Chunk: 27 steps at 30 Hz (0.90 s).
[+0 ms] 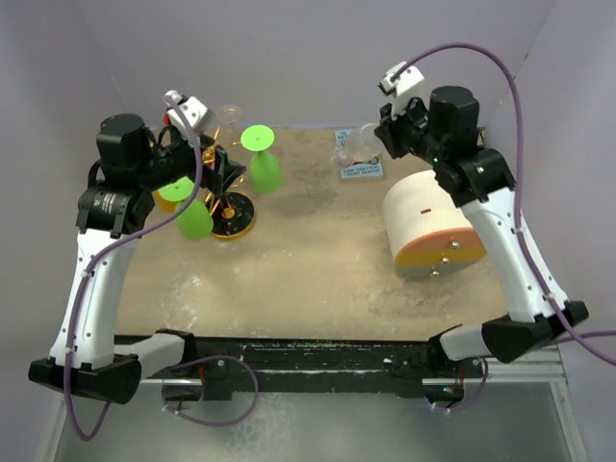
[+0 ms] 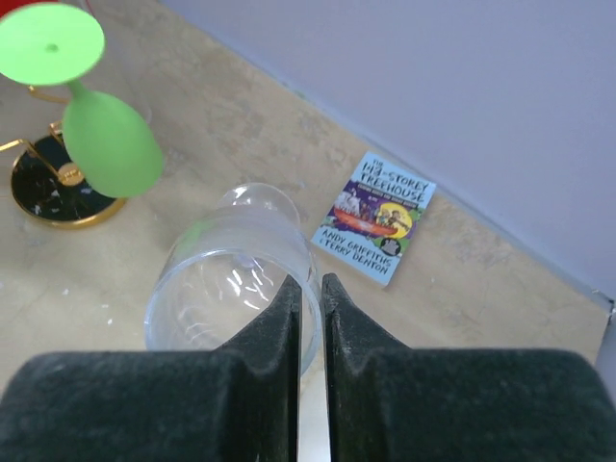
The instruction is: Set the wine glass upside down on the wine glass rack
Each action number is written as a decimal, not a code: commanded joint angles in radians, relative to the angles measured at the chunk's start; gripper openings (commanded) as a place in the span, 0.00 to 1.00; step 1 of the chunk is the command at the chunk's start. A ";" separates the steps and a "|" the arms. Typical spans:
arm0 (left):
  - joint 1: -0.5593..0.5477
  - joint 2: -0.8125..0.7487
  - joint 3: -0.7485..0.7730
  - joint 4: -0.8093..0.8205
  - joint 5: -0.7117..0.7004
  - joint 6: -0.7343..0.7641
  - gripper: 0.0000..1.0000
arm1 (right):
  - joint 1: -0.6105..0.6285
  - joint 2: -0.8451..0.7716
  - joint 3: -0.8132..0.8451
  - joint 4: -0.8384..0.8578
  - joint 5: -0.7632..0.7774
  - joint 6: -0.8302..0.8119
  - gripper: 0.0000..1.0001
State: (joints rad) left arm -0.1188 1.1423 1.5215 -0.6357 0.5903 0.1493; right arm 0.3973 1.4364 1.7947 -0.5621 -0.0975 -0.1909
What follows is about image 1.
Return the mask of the green wine glass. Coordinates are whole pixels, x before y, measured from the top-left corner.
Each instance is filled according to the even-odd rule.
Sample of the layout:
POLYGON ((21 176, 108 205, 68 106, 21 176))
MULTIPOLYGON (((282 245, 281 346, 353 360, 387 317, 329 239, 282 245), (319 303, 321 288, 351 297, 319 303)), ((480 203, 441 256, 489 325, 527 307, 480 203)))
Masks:
POLYGON ((187 207, 175 218, 180 234, 187 240, 198 241, 211 234, 214 221, 207 206, 199 199, 189 201, 194 182, 187 176, 158 189, 159 196, 173 206, 176 213, 185 204, 187 207))
POLYGON ((282 168, 278 159, 268 152, 275 141, 275 135, 267 125, 256 124, 247 127, 241 135, 241 145, 252 152, 248 173, 258 193, 275 193, 283 184, 282 168))

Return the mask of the gold wine glass rack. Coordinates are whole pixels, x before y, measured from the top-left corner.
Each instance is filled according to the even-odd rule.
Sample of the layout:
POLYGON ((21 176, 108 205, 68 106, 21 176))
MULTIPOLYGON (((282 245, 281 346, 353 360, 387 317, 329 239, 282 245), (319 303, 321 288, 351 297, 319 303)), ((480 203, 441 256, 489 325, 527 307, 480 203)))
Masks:
POLYGON ((214 188, 215 148, 217 146, 225 148, 229 156, 229 150, 241 144, 238 130, 237 135, 235 142, 223 146, 218 143, 217 127, 215 133, 211 136, 215 143, 207 147, 202 154, 203 164, 207 168, 203 174, 203 188, 207 191, 203 203, 209 209, 210 215, 214 221, 211 235, 222 240, 238 239, 245 235, 250 230, 255 220, 253 203, 245 194, 236 191, 244 181, 246 172, 227 191, 216 191, 214 188))

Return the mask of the clear wine glass back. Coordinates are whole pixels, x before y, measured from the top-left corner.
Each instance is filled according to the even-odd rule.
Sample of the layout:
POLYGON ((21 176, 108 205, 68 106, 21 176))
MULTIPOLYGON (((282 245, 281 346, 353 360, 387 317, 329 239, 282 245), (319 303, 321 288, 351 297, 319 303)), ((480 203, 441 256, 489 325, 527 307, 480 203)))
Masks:
POLYGON ((339 169, 356 164, 369 163, 379 156, 385 147, 375 134, 376 123, 368 123, 354 129, 341 146, 336 146, 332 155, 333 164, 339 169))

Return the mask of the clear wine glass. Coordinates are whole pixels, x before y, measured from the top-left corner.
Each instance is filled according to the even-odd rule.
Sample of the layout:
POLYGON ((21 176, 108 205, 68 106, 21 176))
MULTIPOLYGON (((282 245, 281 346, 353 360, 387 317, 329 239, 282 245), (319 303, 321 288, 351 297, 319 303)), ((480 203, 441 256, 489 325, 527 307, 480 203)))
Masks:
POLYGON ((242 110, 233 104, 224 105, 216 112, 218 143, 227 146, 237 139, 237 124, 242 119, 242 110))
POLYGON ((369 163, 379 156, 385 147, 375 134, 376 123, 368 123, 354 129, 341 146, 336 146, 332 155, 333 164, 339 169, 356 164, 369 163))

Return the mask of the clear wine glass front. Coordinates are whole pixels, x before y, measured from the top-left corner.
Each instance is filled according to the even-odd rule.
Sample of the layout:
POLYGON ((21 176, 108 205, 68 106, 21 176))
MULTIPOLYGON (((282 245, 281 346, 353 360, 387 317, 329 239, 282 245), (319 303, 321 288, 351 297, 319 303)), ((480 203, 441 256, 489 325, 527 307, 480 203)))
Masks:
POLYGON ((233 104, 224 105, 216 112, 218 143, 227 146, 237 139, 237 124, 242 119, 242 110, 233 104))

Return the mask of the orange wine glass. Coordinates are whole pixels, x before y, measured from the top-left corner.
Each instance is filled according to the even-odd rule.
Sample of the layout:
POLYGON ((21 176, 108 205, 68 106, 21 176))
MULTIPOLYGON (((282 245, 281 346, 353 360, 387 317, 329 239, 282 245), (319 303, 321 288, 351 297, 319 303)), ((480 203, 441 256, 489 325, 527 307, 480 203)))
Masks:
POLYGON ((175 212, 176 206, 178 204, 177 201, 167 200, 167 199, 163 198, 158 191, 154 191, 152 195, 153 195, 155 204, 162 211, 164 211, 165 213, 167 213, 169 215, 173 214, 175 212))

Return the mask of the white round drawer box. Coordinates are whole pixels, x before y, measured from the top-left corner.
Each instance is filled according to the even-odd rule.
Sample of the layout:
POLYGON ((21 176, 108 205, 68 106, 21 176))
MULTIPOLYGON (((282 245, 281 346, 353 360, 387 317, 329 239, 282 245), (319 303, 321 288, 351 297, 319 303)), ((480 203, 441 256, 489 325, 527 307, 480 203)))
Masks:
POLYGON ((431 170, 396 182, 386 193, 382 210, 394 269, 401 276, 447 275, 486 255, 475 229, 431 170))

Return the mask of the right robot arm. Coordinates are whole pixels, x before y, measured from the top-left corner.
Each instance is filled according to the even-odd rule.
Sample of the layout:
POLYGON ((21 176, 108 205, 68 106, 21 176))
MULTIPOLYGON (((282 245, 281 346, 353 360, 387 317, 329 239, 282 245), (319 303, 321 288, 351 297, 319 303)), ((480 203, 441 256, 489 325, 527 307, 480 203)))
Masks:
POLYGON ((429 368, 450 376, 462 360, 492 356, 510 363, 589 317, 551 278, 525 219, 514 210, 515 180, 503 156, 478 142, 479 103, 463 87, 444 86, 423 102, 416 90, 385 90, 375 134, 394 159, 429 163, 438 185, 470 222, 495 266, 506 315, 458 325, 430 338, 429 368))

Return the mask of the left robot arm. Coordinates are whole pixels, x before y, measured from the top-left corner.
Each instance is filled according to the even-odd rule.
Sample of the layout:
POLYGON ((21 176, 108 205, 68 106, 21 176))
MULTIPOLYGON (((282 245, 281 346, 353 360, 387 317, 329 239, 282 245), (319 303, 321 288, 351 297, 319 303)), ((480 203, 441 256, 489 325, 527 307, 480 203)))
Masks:
POLYGON ((211 168, 202 154, 222 147, 205 128, 211 115, 182 104, 167 110, 160 135, 139 115, 104 119, 95 142, 99 158, 78 200, 77 259, 59 333, 47 355, 31 362, 28 378, 66 398, 125 404, 142 379, 165 368, 177 377, 194 373, 192 334, 163 329, 131 346, 115 343, 116 316, 125 278, 152 212, 153 193, 179 180, 189 189, 217 187, 244 168, 231 161, 211 168))

